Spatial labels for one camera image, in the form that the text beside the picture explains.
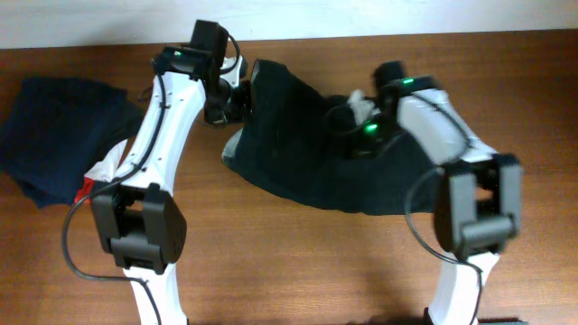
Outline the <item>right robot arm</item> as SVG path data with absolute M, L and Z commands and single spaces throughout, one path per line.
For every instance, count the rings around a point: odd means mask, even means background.
M 404 64 L 394 60 L 375 69 L 373 83 L 377 94 L 370 108 L 353 110 L 348 155 L 376 158 L 404 135 L 417 141 L 432 166 L 409 187 L 404 214 L 420 246 L 441 262 L 422 322 L 478 324 L 489 273 L 521 228 L 521 163 L 481 141 L 433 77 L 409 77 Z M 415 195 L 433 177 L 440 179 L 433 209 L 439 250 L 424 241 L 412 220 Z

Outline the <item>black shorts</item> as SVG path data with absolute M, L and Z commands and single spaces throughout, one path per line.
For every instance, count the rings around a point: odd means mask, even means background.
M 324 97 L 284 64 L 258 60 L 250 80 L 253 112 L 226 143 L 221 159 L 231 171 L 276 196 L 317 209 L 370 216 L 401 215 L 406 193 L 433 166 L 419 143 L 402 135 L 384 153 L 351 159 L 350 141 L 323 125 L 343 95 Z

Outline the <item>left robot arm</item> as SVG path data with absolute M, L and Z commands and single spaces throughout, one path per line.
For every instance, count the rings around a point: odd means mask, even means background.
M 98 238 L 131 283 L 143 324 L 186 324 L 176 265 L 187 234 L 173 199 L 182 150 L 197 116 L 212 126 L 242 122 L 250 96 L 247 62 L 219 23 L 199 20 L 189 42 L 154 58 L 151 99 L 136 139 L 110 182 L 90 199 Z

